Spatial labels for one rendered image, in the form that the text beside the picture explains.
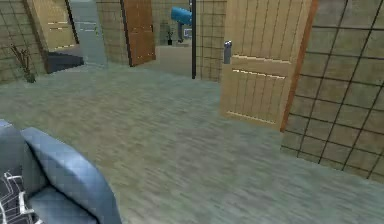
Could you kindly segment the reddish brown room door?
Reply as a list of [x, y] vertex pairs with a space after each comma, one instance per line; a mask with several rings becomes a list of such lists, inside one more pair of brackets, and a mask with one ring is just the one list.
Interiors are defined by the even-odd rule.
[[129, 63], [132, 67], [156, 59], [151, 0], [123, 0]]

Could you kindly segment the bare twig house plant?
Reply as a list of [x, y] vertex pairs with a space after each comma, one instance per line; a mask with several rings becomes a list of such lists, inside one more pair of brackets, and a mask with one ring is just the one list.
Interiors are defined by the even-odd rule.
[[23, 72], [24, 72], [24, 78], [28, 83], [35, 83], [36, 78], [35, 74], [31, 72], [30, 69], [30, 57], [29, 57], [29, 51], [27, 49], [21, 49], [19, 50], [14, 44], [11, 45], [11, 50], [16, 56]]

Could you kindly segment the black white patterned cushion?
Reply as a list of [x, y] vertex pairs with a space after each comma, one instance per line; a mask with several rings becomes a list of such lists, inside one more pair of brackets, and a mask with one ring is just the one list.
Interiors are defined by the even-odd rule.
[[29, 205], [18, 171], [6, 171], [0, 178], [0, 224], [45, 224]]

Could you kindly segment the blue cylinder lamp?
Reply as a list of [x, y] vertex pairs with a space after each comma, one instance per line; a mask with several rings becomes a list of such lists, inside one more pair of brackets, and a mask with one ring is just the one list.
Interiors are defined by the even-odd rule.
[[177, 22], [178, 42], [183, 42], [183, 26], [192, 25], [192, 12], [180, 7], [171, 8], [171, 19]]

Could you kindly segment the light wooden room door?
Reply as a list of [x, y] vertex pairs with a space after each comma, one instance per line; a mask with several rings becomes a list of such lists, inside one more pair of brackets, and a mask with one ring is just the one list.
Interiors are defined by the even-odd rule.
[[281, 131], [318, 0], [228, 0], [220, 112]]

